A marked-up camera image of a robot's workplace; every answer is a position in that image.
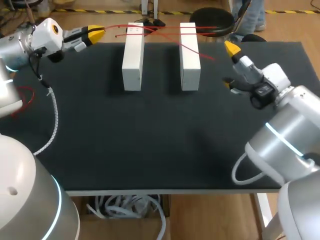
white wooden block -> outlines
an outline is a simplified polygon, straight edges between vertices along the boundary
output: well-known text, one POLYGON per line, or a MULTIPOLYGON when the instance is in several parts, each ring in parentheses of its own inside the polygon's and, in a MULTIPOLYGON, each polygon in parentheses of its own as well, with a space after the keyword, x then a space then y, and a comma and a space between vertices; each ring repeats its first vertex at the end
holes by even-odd
POLYGON ((126 91, 141 91, 145 48, 144 29, 142 28, 144 24, 142 22, 129 22, 128 24, 141 27, 128 27, 127 34, 142 35, 126 36, 122 62, 123 85, 126 91))
MULTIPOLYGON (((199 52, 198 40, 196 35, 196 27, 194 22, 182 22, 180 23, 181 34, 180 43, 184 46, 199 52)), ((199 54, 180 46, 180 74, 181 74, 181 88, 183 91, 197 91, 200 82, 200 57, 199 54)))

red wire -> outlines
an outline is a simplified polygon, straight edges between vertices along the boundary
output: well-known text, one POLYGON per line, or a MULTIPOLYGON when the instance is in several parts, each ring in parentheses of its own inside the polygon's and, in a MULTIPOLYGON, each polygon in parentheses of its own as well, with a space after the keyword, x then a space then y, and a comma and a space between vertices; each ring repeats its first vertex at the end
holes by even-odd
POLYGON ((117 24, 117 25, 112 25, 112 26, 106 26, 104 29, 107 30, 107 29, 112 29, 112 28, 121 28, 121 27, 124 27, 124 28, 130 28, 130 27, 133 27, 133 28, 142 28, 142 29, 146 29, 150 32, 153 32, 155 35, 160 35, 168 40, 170 40, 171 42, 173 43, 176 43, 178 44, 179 46, 182 46, 188 50, 190 50, 191 52, 194 52, 196 54, 198 54, 200 57, 202 58, 205 58, 205 59, 210 59, 212 61, 214 61, 215 59, 212 57, 212 56, 209 56, 209 55, 206 55, 206 54, 203 54, 203 53, 200 53, 200 52, 197 52, 193 49, 191 49, 190 47, 187 47, 186 45, 183 45, 182 43, 172 39, 171 37, 168 37, 166 34, 164 33, 161 33, 161 32, 158 32, 158 31, 155 31, 151 28, 148 28, 148 27, 145 27, 145 26, 138 26, 138 25, 133 25, 133 24, 117 24))
POLYGON ((149 29, 216 29, 216 26, 147 26, 149 29))
MULTIPOLYGON (((211 33, 173 33, 173 32, 169 32, 169 33, 164 33, 165 35, 202 35, 202 36, 210 36, 210 35, 214 35, 216 34, 215 32, 211 32, 211 33)), ((121 37, 121 36, 130 36, 130 35, 150 35, 150 33, 125 33, 125 34, 118 34, 115 35, 115 37, 121 37)))
POLYGON ((32 96, 30 98, 30 100, 25 104, 26 102, 26 97, 24 95, 22 95, 22 93, 19 91, 19 94, 20 96, 22 95, 22 107, 20 109, 18 109, 17 111, 13 112, 11 114, 12 117, 15 117, 16 114, 24 111, 32 102, 33 100, 35 99, 35 91, 31 88, 31 87, 28 87, 28 86, 18 86, 17 89, 26 89, 26 90, 29 90, 31 93, 32 93, 32 96))

black table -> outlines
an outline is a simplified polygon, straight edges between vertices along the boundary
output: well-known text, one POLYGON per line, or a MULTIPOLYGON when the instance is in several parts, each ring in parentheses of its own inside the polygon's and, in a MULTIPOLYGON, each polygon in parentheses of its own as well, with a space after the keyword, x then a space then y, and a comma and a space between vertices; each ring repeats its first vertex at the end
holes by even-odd
MULTIPOLYGON (((318 78, 300 43, 250 42, 241 48, 258 68, 277 62, 292 85, 319 95, 318 78)), ((179 48, 171 43, 145 45, 140 92, 124 91, 123 43, 96 44, 59 63, 44 59, 40 72, 55 92, 59 129, 39 160, 67 191, 279 189, 268 177, 245 186, 232 182, 232 167, 246 142, 274 112, 256 110, 247 97, 224 87, 223 77, 237 75, 223 44, 201 43, 199 50, 215 61, 201 59, 194 92, 181 91, 179 48)), ((14 82, 34 88, 35 100, 17 117, 1 119, 0 132, 34 152, 51 136, 52 101, 29 67, 14 82)), ((257 173, 245 160, 237 176, 257 173)))

coiled white cable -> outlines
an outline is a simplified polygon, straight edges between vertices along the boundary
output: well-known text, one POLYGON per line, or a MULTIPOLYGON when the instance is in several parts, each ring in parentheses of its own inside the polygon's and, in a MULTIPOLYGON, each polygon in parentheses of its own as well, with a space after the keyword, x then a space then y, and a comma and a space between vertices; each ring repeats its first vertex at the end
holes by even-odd
POLYGON ((58 123, 59 123, 59 115, 58 115, 58 105, 57 105, 57 100, 56 100, 56 96, 55 93, 53 91, 53 89, 51 87, 48 88, 48 91, 51 95, 52 98, 52 103, 53 103, 53 110, 54 110, 54 128, 53 128, 53 132, 52 135, 49 139, 49 141, 42 147, 40 148, 38 151, 34 152, 33 155, 37 156, 38 154, 42 153, 47 147, 49 147, 49 145, 54 141, 57 131, 58 131, 58 123))
POLYGON ((233 168, 232 168, 232 172, 231 172, 231 178, 232 178, 232 181, 237 184, 237 185, 247 185, 247 184, 252 184, 253 182, 261 179, 262 177, 265 176, 265 173, 264 172, 261 172, 259 173, 258 175, 250 178, 250 179, 247 179, 247 180, 238 180, 236 178, 236 173, 237 173, 237 169, 240 165, 240 163, 243 161, 243 159, 245 159, 245 157, 247 156, 247 153, 245 152, 244 154, 242 154, 241 157, 239 157, 239 159, 235 162, 233 168))
POLYGON ((103 215, 100 208, 103 206, 105 196, 96 196, 94 199, 95 209, 87 204, 87 208, 93 212, 97 217, 101 219, 119 219, 119 218, 132 218, 141 219, 144 218, 148 212, 150 203, 155 205, 155 210, 159 210, 162 227, 156 240, 161 240, 166 231, 166 217, 160 204, 160 195, 158 195, 158 201, 149 195, 112 195, 104 203, 104 210, 108 215, 103 215), (143 208, 137 209, 137 203, 143 203, 143 208))

yellow black warning tape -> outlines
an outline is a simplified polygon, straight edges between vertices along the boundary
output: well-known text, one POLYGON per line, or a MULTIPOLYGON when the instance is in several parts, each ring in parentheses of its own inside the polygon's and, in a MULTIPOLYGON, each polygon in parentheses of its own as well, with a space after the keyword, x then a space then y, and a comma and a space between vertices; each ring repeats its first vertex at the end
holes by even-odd
POLYGON ((284 10, 284 11, 273 11, 265 10, 266 14, 320 14, 318 10, 284 10))
MULTIPOLYGON (((10 11, 8 8, 3 8, 2 11, 10 11)), ((86 10, 86 9, 70 9, 57 8, 53 12, 60 13, 96 13, 96 14, 141 14, 139 10, 119 11, 119 10, 86 10)), ((159 15, 191 15, 192 11, 160 11, 159 15)), ((319 10, 266 10, 266 14, 320 14, 319 10)))

